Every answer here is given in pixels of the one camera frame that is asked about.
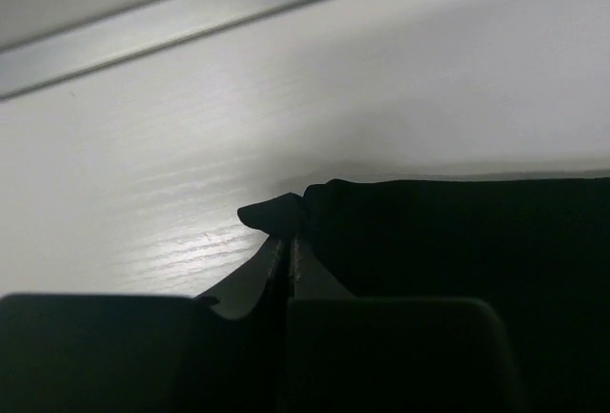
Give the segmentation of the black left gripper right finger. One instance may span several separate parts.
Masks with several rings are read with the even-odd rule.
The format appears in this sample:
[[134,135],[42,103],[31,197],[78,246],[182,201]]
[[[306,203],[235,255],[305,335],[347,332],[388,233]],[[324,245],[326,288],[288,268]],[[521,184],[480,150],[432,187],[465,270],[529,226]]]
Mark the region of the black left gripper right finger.
[[290,412],[525,412],[504,325],[464,298],[361,299],[296,239],[286,309]]

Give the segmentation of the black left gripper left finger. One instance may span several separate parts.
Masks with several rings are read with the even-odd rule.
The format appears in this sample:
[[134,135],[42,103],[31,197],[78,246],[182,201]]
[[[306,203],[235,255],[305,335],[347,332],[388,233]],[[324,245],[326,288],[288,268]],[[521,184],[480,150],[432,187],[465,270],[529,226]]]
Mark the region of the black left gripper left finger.
[[273,412],[287,244],[197,297],[11,294],[5,412]]

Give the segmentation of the black shorts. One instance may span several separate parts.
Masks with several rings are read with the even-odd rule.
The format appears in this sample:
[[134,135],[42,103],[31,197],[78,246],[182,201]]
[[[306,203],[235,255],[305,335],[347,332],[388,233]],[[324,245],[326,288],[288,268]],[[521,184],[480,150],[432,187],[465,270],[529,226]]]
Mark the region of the black shorts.
[[242,207],[359,297],[473,297],[505,322],[538,412],[609,408],[609,182],[334,179]]

